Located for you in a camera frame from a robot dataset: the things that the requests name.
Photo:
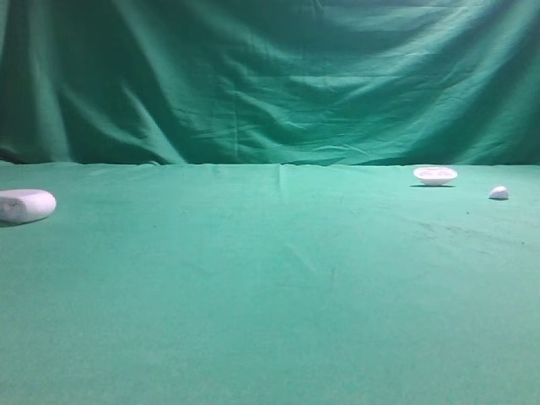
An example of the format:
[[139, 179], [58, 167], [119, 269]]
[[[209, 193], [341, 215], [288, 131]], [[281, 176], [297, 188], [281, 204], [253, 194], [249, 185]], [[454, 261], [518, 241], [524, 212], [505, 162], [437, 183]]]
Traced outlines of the green table cloth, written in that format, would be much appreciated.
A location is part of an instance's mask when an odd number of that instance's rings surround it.
[[538, 403], [539, 169], [457, 172], [2, 164], [2, 403]]

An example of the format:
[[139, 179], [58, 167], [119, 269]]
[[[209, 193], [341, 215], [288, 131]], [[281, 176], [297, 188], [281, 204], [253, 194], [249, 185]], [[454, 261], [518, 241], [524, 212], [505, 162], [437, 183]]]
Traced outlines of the small white dish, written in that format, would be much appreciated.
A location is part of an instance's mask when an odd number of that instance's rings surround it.
[[442, 166], [418, 167], [413, 175], [425, 186], [444, 186], [458, 177], [454, 169]]

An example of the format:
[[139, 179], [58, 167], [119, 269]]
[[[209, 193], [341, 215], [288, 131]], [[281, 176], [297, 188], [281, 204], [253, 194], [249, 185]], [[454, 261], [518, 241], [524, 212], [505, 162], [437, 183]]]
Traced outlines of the white earphone case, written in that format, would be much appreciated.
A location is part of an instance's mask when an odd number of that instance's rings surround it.
[[45, 190], [12, 189], [1, 191], [1, 220], [12, 224], [26, 224], [49, 217], [56, 209], [57, 200]]

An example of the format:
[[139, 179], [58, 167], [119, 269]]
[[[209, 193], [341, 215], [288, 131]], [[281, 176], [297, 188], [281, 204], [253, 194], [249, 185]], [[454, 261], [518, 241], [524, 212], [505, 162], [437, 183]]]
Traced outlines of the small white earbud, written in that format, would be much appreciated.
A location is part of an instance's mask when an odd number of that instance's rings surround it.
[[509, 191], [505, 186], [497, 186], [489, 192], [489, 199], [507, 200], [508, 198]]

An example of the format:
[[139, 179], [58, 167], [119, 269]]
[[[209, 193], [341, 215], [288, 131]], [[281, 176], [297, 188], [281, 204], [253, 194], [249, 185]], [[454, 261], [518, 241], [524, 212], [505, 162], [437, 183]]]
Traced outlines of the green backdrop cloth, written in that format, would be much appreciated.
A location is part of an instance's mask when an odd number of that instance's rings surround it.
[[535, 165], [536, 1], [4, 1], [14, 164]]

